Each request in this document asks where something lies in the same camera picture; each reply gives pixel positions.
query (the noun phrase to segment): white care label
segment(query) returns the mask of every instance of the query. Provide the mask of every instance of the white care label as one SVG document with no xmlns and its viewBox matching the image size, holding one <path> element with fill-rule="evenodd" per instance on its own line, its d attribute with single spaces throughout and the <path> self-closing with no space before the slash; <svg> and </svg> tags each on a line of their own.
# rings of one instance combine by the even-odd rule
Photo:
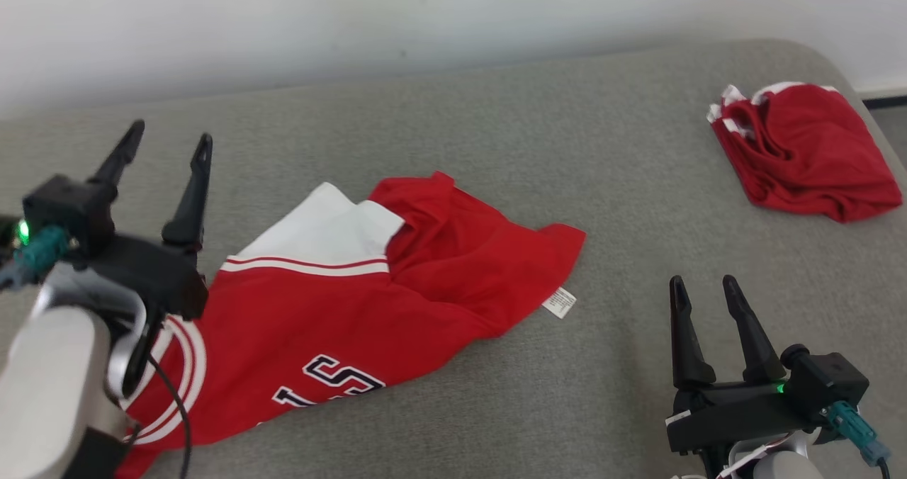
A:
<svg viewBox="0 0 907 479">
<path fill-rule="evenodd" d="M 558 288 L 554 295 L 541 303 L 541 307 L 550 310 L 556 317 L 563 320 L 573 304 L 576 304 L 576 296 L 571 295 L 570 291 L 564 288 Z"/>
</svg>

